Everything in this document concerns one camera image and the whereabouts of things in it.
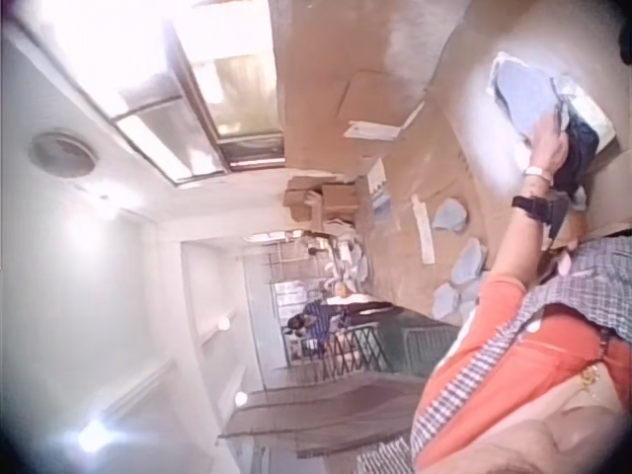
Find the man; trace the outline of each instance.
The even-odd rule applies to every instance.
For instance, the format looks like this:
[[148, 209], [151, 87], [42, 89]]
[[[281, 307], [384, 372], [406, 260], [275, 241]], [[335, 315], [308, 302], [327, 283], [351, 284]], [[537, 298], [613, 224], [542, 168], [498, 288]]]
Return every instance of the man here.
[[[289, 318], [287, 328], [299, 335], [303, 333], [310, 339], [319, 342], [329, 340], [330, 334], [337, 329], [349, 326], [358, 326], [375, 322], [379, 316], [375, 311], [390, 309], [391, 303], [375, 301], [372, 298], [357, 300], [341, 281], [334, 285], [336, 303], [331, 304], [323, 299], [307, 303], [303, 311]], [[337, 324], [332, 328], [332, 321], [339, 317]]]
[[[527, 203], [567, 158], [556, 115], [531, 145]], [[631, 409], [632, 237], [583, 244], [565, 275], [528, 290], [542, 231], [533, 212], [513, 210], [469, 330], [430, 378], [410, 438], [361, 455], [358, 472], [582, 473], [614, 447]]]

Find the black wrist strap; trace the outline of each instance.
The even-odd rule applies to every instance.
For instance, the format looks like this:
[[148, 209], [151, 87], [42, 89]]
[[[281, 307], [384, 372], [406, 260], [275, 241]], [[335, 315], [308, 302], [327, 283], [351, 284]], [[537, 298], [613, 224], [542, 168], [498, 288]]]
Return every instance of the black wrist strap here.
[[566, 218], [569, 200], [566, 196], [558, 196], [553, 200], [544, 197], [516, 196], [512, 200], [512, 207], [522, 209], [530, 218], [550, 225], [549, 237], [555, 239]]
[[522, 209], [530, 218], [543, 224], [551, 224], [552, 206], [544, 197], [516, 196], [512, 200], [512, 207]]

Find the hand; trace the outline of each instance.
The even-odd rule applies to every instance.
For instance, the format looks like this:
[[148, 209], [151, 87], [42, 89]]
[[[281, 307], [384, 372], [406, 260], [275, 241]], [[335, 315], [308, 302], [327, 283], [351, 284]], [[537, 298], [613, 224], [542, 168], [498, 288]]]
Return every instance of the hand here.
[[569, 154], [569, 137], [560, 132], [558, 114], [543, 116], [533, 128], [530, 165], [554, 175], [562, 168]]
[[323, 197], [315, 191], [308, 191], [305, 197], [305, 203], [310, 207], [319, 207], [323, 205]]

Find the plaid shirt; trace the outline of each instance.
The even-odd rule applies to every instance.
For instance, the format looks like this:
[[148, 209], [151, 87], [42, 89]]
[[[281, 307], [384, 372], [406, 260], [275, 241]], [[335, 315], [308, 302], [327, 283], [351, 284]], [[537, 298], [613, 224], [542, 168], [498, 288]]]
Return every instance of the plaid shirt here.
[[410, 443], [380, 444], [357, 459], [356, 472], [410, 474], [422, 449], [447, 425], [544, 306], [563, 303], [632, 344], [632, 237], [589, 242], [574, 256], [566, 276], [556, 276], [525, 297], [517, 315], [500, 326], [413, 422]]

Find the blue shirt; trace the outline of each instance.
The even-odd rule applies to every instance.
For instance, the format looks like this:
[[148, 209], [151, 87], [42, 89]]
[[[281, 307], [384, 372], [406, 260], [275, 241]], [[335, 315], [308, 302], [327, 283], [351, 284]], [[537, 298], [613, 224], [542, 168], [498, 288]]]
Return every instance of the blue shirt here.
[[303, 314], [316, 318], [316, 321], [307, 328], [307, 336], [319, 341], [327, 341], [329, 339], [331, 320], [340, 312], [341, 308], [339, 306], [327, 304], [322, 299], [307, 303], [303, 308]]

